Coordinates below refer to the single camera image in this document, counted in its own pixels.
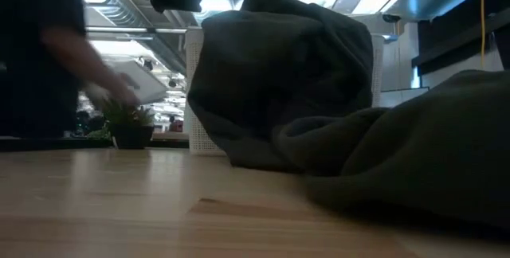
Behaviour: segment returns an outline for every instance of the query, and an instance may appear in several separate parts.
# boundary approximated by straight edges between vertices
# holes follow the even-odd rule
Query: table surface
[[[0,154],[0,257],[510,257],[510,246],[383,228],[306,200],[290,174],[188,150]]]

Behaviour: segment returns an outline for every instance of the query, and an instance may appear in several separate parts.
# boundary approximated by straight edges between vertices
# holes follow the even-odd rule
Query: yellow cable
[[[481,68],[485,62],[485,0],[481,0]]]

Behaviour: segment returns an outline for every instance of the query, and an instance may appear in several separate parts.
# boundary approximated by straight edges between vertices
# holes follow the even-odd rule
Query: green leaves
[[[91,131],[90,134],[87,135],[87,139],[107,139],[111,140],[110,131],[106,127],[98,131]]]
[[[147,126],[153,122],[150,109],[126,106],[113,99],[105,100],[102,109],[104,118],[111,124]]]

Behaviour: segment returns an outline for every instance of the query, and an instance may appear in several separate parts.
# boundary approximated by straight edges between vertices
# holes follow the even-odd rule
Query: white wall
[[[464,61],[457,62],[446,68],[437,70],[422,76],[423,87],[434,88],[441,82],[465,70],[485,70],[485,71],[503,71],[503,64],[501,63],[500,53],[494,46],[491,51],[485,54],[484,67],[481,66],[481,55],[477,54]]]
[[[382,90],[411,88],[411,61],[419,54],[418,25],[407,23],[396,42],[384,45],[382,55]]]

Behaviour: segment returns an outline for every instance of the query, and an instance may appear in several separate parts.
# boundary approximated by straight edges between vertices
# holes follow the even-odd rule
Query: person's arm
[[[107,89],[115,99],[137,104],[123,80],[104,65],[85,36],[82,0],[17,0],[24,21],[39,29],[41,43],[77,78]]]
[[[83,35],[70,28],[49,27],[41,31],[41,41],[62,67],[77,78],[107,89],[122,103],[139,103],[122,78],[103,63]]]

